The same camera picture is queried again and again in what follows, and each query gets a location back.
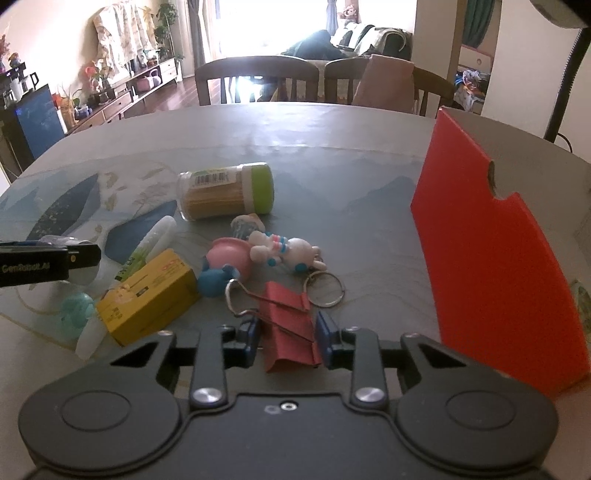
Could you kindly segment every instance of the curtain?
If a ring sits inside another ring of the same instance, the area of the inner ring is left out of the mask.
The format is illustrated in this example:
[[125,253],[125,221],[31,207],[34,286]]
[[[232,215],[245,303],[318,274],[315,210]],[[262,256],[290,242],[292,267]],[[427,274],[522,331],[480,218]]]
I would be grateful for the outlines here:
[[337,28],[339,25],[336,15],[336,0],[329,0],[328,7],[326,7],[326,30],[329,31],[330,36],[333,36]]
[[484,40],[488,25],[491,23],[495,0],[468,0],[462,43],[478,48]]
[[203,35],[203,0],[189,0],[189,26],[191,27],[191,43],[193,45],[193,64],[197,70],[200,66],[207,63],[205,57]]

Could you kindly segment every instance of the dining chair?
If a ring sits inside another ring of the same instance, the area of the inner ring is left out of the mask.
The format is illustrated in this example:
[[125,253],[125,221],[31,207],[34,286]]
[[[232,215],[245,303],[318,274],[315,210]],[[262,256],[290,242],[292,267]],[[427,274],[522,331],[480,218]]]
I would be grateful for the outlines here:
[[421,107],[418,111],[420,116],[427,114],[427,102],[429,99],[429,93],[433,93],[440,97],[439,109],[442,106],[451,106],[453,103],[453,97],[456,93],[456,89],[453,84],[443,77],[440,77],[436,73],[428,70],[419,69],[417,67],[413,70],[414,77],[414,98],[418,100],[418,92],[422,90],[423,100],[421,101]]
[[[195,71],[195,83],[199,105],[211,105],[208,80],[220,80],[220,98],[227,103],[226,78],[229,84],[232,79],[249,77],[252,83],[263,83],[263,100],[270,100],[275,90],[278,90],[279,101],[297,101],[297,80],[306,83],[306,102],[318,101],[318,69],[305,60],[285,55],[265,55],[252,57],[229,57],[206,63]],[[291,95],[288,98],[285,80],[291,79]],[[235,102],[240,102],[238,88],[235,89]],[[254,95],[249,98],[254,102]]]
[[[338,80],[348,80],[347,105],[351,105],[355,95],[355,82],[359,83],[368,63],[369,59],[365,57],[353,57],[328,62],[324,68],[324,97],[326,103],[339,103],[337,94]],[[439,106],[451,106],[455,89],[450,82],[435,73],[418,67],[414,68],[413,77],[415,100],[419,100],[420,90],[424,92],[418,113],[420,116],[427,114],[429,93],[440,96]]]

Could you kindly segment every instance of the barcode label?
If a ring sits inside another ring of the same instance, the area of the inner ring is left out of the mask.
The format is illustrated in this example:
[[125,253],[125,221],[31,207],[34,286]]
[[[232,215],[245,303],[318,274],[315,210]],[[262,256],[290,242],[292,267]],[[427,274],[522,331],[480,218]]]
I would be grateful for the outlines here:
[[220,168],[217,170],[197,171],[192,175],[193,188],[204,189],[236,182],[236,170]]

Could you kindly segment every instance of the pink bag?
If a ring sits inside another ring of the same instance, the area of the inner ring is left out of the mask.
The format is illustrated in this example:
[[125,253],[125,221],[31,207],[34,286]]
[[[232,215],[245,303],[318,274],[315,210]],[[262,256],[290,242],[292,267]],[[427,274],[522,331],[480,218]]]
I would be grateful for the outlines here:
[[143,77],[135,85],[138,92],[147,92],[154,88],[154,79],[152,77]]

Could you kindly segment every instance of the red binder clip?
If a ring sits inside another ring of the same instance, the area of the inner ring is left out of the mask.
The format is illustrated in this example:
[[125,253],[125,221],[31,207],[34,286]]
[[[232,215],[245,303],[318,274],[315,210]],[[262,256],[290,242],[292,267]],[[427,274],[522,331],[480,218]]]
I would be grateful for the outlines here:
[[[234,286],[239,286],[249,297],[257,299],[258,309],[235,311],[230,299]],[[262,347],[267,372],[285,371],[297,365],[320,365],[320,352],[314,340],[310,316],[311,305],[306,293],[297,294],[270,281],[265,284],[264,295],[256,295],[234,279],[226,286],[226,303],[234,316],[250,314],[264,323]]]

